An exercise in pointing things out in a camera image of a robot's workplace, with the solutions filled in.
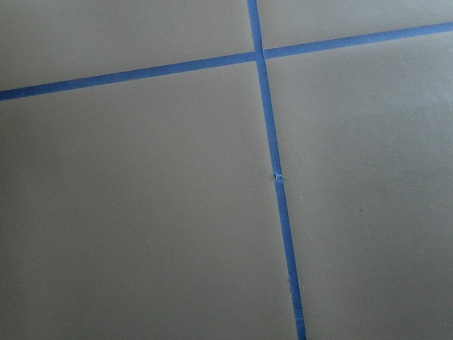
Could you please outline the blue tape strip lengthwise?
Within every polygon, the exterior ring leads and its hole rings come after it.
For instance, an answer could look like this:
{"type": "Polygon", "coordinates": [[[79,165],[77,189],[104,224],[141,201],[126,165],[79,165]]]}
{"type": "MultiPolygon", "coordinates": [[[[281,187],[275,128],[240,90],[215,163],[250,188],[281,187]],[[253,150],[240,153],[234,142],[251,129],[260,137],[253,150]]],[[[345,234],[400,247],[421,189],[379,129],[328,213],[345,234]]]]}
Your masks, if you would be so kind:
{"type": "Polygon", "coordinates": [[[277,138],[275,125],[275,116],[273,102],[270,92],[270,82],[268,78],[268,68],[265,60],[263,49],[263,36],[260,26],[258,12],[258,2],[248,1],[248,17],[251,24],[251,34],[253,39],[253,48],[256,59],[256,68],[258,72],[258,82],[260,87],[263,114],[265,118],[265,129],[268,139],[268,148],[270,161],[273,172],[273,181],[275,185],[275,195],[277,208],[280,218],[280,227],[282,231],[282,240],[285,249],[285,259],[289,279],[289,289],[291,292],[294,321],[297,330],[298,339],[306,339],[306,325],[302,305],[302,297],[299,287],[299,276],[297,272],[297,263],[294,254],[294,244],[292,239],[292,228],[289,220],[289,210],[287,206],[287,197],[285,193],[285,181],[280,163],[280,149],[277,138]]]}

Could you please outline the blue tape strip crosswise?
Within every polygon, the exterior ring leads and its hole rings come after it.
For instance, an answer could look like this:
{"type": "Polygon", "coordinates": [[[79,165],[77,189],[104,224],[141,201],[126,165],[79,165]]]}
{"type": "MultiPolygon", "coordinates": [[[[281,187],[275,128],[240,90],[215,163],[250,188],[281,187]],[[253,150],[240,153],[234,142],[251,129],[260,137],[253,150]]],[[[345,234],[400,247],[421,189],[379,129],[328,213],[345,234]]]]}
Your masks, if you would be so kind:
{"type": "MultiPolygon", "coordinates": [[[[350,47],[355,45],[366,45],[377,42],[380,43],[390,40],[399,40],[417,36],[447,33],[451,31],[452,22],[424,25],[413,28],[402,28],[398,30],[388,30],[378,33],[354,35],[344,38],[320,40],[316,42],[306,42],[297,45],[288,45],[265,49],[263,51],[263,58],[265,60],[269,60],[281,57],[289,57],[292,55],[320,52],[323,50],[334,50],[338,48],[350,47]]],[[[116,72],[112,74],[102,74],[96,76],[83,77],[79,79],[70,79],[66,81],[56,81],[47,84],[38,84],[33,86],[20,87],[16,89],[3,90],[1,92],[1,100],[10,101],[19,98],[27,98],[31,96],[52,94],[63,91],[85,89],[94,86],[135,81],[139,79],[160,77],[169,74],[192,72],[202,69],[224,67],[234,64],[243,64],[247,62],[255,62],[256,60],[257,58],[254,52],[244,52],[220,57],[197,59],[188,62],[180,62],[175,64],[147,67],[143,69],[134,69],[124,72],[116,72]]]]}

